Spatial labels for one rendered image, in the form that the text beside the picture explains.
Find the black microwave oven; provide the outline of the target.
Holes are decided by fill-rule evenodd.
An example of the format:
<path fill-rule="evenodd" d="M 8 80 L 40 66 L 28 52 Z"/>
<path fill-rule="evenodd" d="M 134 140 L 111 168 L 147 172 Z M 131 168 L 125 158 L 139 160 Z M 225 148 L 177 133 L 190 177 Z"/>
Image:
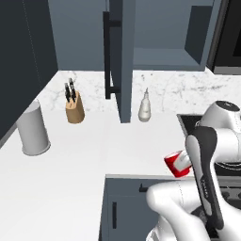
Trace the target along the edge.
<path fill-rule="evenodd" d="M 222 0 L 206 64 L 213 74 L 241 75 L 241 0 Z"/>

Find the white bottle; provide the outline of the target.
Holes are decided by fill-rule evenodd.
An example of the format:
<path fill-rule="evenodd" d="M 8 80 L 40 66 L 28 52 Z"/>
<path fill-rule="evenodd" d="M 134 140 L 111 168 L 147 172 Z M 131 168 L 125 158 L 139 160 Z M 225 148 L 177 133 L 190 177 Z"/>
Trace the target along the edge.
<path fill-rule="evenodd" d="M 149 91 L 145 90 L 144 97 L 141 101 L 138 111 L 138 118 L 140 121 L 146 122 L 151 118 L 151 102 L 149 100 Z"/>

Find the blue-grey wall cabinet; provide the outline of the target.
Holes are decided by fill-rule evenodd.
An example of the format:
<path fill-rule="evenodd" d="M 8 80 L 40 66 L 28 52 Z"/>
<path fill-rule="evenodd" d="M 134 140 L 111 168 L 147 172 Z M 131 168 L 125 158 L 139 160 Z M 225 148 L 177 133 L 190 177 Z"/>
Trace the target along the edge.
<path fill-rule="evenodd" d="M 103 12 L 109 0 L 48 0 L 58 68 L 101 71 L 104 68 Z M 136 0 L 134 68 L 202 71 L 205 68 L 221 0 Z M 193 6 L 212 8 L 198 64 L 185 50 Z"/>

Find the grey cylinder canister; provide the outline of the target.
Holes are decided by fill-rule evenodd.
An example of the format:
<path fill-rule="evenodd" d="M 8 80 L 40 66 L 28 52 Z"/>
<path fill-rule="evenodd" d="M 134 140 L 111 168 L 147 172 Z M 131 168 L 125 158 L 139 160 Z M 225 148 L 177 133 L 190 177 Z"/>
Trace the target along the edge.
<path fill-rule="evenodd" d="M 23 144 L 23 153 L 29 156 L 45 153 L 51 146 L 41 113 L 40 102 L 33 101 L 16 121 Z"/>

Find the black hob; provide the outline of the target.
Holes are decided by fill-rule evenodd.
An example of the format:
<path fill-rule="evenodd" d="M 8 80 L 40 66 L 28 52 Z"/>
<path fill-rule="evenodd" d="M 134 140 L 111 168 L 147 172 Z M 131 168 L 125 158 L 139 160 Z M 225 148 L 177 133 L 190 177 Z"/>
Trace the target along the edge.
<path fill-rule="evenodd" d="M 185 136 L 190 135 L 201 120 L 201 115 L 178 114 L 178 121 Z M 239 176 L 241 177 L 241 162 L 238 163 L 215 163 L 217 176 Z"/>

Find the dark tall cabinet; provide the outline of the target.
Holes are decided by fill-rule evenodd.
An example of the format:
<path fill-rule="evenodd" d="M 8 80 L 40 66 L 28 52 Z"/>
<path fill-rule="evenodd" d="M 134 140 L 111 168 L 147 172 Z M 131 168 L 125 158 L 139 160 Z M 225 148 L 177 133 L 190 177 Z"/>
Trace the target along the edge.
<path fill-rule="evenodd" d="M 56 72 L 48 0 L 0 0 L 0 138 Z"/>

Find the wooden knife block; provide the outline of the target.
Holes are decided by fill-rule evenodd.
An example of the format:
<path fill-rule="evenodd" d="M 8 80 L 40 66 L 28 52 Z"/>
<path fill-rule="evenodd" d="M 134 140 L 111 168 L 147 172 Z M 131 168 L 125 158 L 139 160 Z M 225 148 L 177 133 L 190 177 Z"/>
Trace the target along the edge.
<path fill-rule="evenodd" d="M 65 84 L 66 115 L 69 123 L 80 123 L 85 118 L 85 111 L 80 93 L 74 88 L 73 80 Z"/>

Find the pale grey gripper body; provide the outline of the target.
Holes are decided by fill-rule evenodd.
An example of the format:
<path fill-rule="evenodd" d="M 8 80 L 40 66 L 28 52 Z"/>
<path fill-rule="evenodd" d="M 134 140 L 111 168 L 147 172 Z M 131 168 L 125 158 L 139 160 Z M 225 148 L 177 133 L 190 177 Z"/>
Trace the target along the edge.
<path fill-rule="evenodd" d="M 186 169 L 191 166 L 189 156 L 186 151 L 182 151 L 180 154 L 180 167 Z"/>

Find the blue-grey base cabinet door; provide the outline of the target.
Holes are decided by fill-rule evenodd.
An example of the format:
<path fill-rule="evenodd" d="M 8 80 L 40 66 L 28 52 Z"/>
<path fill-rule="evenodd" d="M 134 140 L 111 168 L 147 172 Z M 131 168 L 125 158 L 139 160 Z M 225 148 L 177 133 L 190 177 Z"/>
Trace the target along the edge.
<path fill-rule="evenodd" d="M 117 229 L 112 228 L 112 202 L 117 203 Z M 158 221 L 144 195 L 122 197 L 106 195 L 103 201 L 99 241 L 146 241 Z"/>

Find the red cup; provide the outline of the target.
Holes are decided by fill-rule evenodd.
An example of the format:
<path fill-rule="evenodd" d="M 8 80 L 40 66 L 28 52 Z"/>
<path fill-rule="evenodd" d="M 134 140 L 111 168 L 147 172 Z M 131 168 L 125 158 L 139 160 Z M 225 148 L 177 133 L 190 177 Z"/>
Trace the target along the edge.
<path fill-rule="evenodd" d="M 169 170 L 172 172 L 172 174 L 176 177 L 183 177 L 186 176 L 189 171 L 190 171 L 190 167 L 186 168 L 186 169 L 182 169 L 180 167 L 180 154 L 182 151 L 178 151 L 176 153 L 172 153 L 168 156 L 166 156 L 164 158 L 164 161 L 166 163 L 166 165 L 168 166 Z"/>

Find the blue-grey drawer front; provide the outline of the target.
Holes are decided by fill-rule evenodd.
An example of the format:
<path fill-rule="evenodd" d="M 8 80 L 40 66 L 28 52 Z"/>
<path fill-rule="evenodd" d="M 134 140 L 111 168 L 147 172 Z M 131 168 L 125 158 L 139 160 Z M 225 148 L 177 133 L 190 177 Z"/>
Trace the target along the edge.
<path fill-rule="evenodd" d="M 112 196 L 137 196 L 139 187 L 142 184 L 145 187 L 166 183 L 167 179 L 124 179 L 124 178 L 106 178 L 105 189 L 108 195 Z"/>

